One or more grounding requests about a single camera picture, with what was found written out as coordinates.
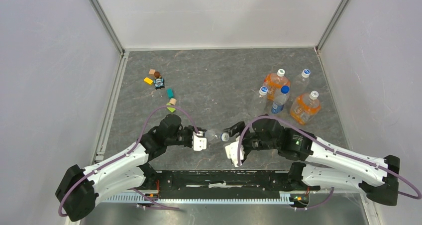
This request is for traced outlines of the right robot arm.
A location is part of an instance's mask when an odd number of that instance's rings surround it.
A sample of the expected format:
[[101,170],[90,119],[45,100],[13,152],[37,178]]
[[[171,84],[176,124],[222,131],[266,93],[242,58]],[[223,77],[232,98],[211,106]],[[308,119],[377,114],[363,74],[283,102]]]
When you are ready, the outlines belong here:
[[278,155],[292,161],[287,181],[293,189],[309,186],[355,190],[376,203],[397,205],[399,182],[393,174],[400,170],[398,157],[362,155],[280,122],[269,116],[257,117],[249,126],[240,121],[224,129],[218,138],[227,142],[239,135],[236,142],[225,147],[236,167],[251,151],[277,150]]

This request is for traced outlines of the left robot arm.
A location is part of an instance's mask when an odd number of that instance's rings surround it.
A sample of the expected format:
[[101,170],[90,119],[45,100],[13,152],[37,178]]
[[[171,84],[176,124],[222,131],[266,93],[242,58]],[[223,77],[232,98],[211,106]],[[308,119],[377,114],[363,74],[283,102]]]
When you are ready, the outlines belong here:
[[59,215],[79,221],[113,195],[132,188],[152,188],[156,172],[149,162],[164,154],[169,146],[192,148],[204,135],[205,129],[182,126],[178,115],[168,114],[158,126],[114,156],[84,168],[77,164],[69,167],[55,192],[60,202]]

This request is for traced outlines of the white green bottle cap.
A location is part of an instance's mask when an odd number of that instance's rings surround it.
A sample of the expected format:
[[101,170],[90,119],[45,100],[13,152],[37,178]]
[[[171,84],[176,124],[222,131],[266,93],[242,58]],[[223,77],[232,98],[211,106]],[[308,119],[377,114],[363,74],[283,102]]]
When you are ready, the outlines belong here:
[[228,134],[228,133],[224,132],[224,133],[222,133],[222,134],[220,135],[220,139],[221,139],[221,141],[223,141],[223,142],[227,142],[227,141],[229,141],[230,136],[229,136],[229,134]]

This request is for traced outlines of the blue label bottle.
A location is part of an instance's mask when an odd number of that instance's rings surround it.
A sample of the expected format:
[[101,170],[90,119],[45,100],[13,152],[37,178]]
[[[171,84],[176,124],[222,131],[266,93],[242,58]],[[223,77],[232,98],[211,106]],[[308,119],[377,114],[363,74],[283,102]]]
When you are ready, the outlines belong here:
[[213,144],[221,141],[222,131],[219,129],[208,129],[205,131],[204,136],[207,139],[207,143]]

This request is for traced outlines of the clear plastic bottle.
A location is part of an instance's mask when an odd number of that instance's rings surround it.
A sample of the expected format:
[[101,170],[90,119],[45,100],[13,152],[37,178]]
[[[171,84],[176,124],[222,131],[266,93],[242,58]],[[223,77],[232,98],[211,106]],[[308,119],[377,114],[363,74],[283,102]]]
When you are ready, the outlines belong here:
[[253,117],[257,117],[263,114],[267,103],[266,101],[267,95],[261,96],[259,95],[259,91],[253,96],[249,109],[249,112]]

